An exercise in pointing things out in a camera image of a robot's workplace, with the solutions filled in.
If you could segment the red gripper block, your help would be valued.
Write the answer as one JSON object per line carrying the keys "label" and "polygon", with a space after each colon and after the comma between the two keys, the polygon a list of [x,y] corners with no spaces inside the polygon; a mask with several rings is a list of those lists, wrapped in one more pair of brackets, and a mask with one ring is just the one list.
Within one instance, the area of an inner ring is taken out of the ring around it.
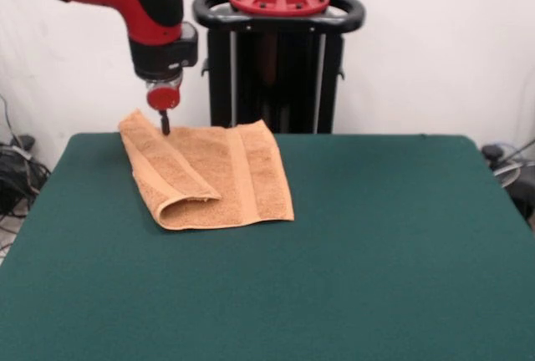
{"label": "red gripper block", "polygon": [[159,110],[161,132],[167,136],[171,132],[170,120],[167,110],[174,109],[181,102],[181,81],[148,81],[146,83],[146,101],[148,105]]}

